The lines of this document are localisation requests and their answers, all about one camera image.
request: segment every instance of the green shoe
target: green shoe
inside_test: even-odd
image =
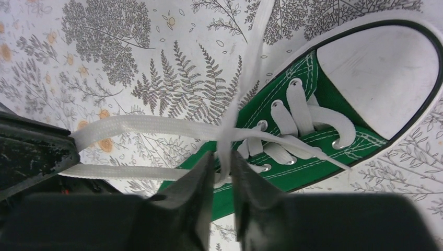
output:
[[[438,101],[443,81],[440,32],[410,14],[395,15],[368,15],[311,40],[240,110],[236,127],[297,137],[348,166],[388,152]],[[287,192],[343,171],[254,138],[235,142],[234,149]],[[192,168],[206,151],[216,151],[216,142],[205,143],[179,168]],[[214,220],[233,213],[231,187],[215,189]]]

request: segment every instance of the green canvas sneaker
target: green canvas sneaker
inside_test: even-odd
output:
[[[438,101],[442,41],[431,23],[404,12],[367,15],[316,37],[240,110],[233,148],[253,170],[288,192],[364,165],[396,146]],[[127,132],[208,142],[177,169],[77,165],[61,174],[175,180],[206,151],[217,150],[219,131],[215,125],[164,117],[108,117],[71,134],[79,151]],[[224,177],[229,172],[219,165],[217,171],[214,220],[234,211],[230,178]]]
[[[441,34],[431,25],[410,15],[388,16],[359,18],[309,42],[239,112],[236,127],[298,137],[348,166],[387,152],[440,96],[443,52]],[[299,84],[304,96],[295,98],[292,86]],[[303,102],[311,112],[307,116],[300,114]],[[342,121],[319,118],[334,112],[354,125],[349,145],[343,138],[354,132],[343,131]],[[325,160],[296,158],[276,143],[246,139],[234,149],[283,191],[343,171]],[[192,168],[206,151],[216,151],[216,142],[205,143],[180,168]],[[215,189],[214,220],[233,213],[231,188],[227,183]]]

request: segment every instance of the floral patterned tablecloth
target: floral patterned tablecloth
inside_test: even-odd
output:
[[[260,0],[0,0],[0,102],[78,130],[108,116],[147,114],[219,124],[237,90]],[[292,52],[360,16],[392,9],[438,23],[440,0],[276,0],[262,73],[247,102]],[[130,133],[81,152],[88,164],[172,168],[201,141]],[[297,192],[396,192],[443,242],[443,98],[393,151]],[[152,180],[110,180],[150,196]],[[211,250],[239,250],[232,215],[212,223]]]

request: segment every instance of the shoelace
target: shoelace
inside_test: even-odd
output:
[[[250,42],[244,57],[244,61],[249,62],[248,65],[251,67],[245,67],[240,75],[239,91],[228,107],[221,126],[149,115],[114,116],[90,123],[81,130],[72,133],[71,137],[74,138],[77,149],[82,151],[102,139],[129,132],[164,133],[217,141],[217,156],[221,168],[220,173],[216,175],[216,187],[230,182],[230,151],[233,141],[243,141],[238,151],[244,158],[264,152],[277,163],[289,165],[293,164],[296,158],[316,157],[349,170],[349,167],[328,157],[321,149],[312,147],[297,138],[297,136],[314,132],[315,127],[328,124],[339,132],[340,138],[338,141],[334,141],[334,148],[349,146],[355,139],[354,125],[344,115],[318,106],[314,97],[309,102],[306,101],[302,82],[298,78],[291,81],[286,93],[290,112],[280,100],[271,104],[271,116],[279,128],[281,136],[264,132],[265,121],[259,122],[253,129],[235,128],[239,100],[250,89],[251,83],[255,82],[252,80],[255,79],[256,72],[260,68],[259,57],[263,49],[263,34],[273,6],[274,1],[262,1],[257,10],[251,31],[252,37],[249,39]],[[267,165],[251,165],[251,167],[256,172],[270,169]],[[78,164],[61,172],[60,175],[95,179],[177,180],[187,172],[188,170],[185,169],[161,167],[125,166],[122,168]]]

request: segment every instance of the shoe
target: shoe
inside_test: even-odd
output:
[[[349,167],[396,146],[442,93],[443,37],[411,13],[376,13],[309,41],[246,105],[237,128],[298,138]],[[248,138],[234,149],[279,189],[301,189],[343,170],[276,143]],[[216,142],[180,168],[192,168]],[[161,189],[170,182],[164,182]],[[213,220],[234,212],[231,184],[214,191]]]

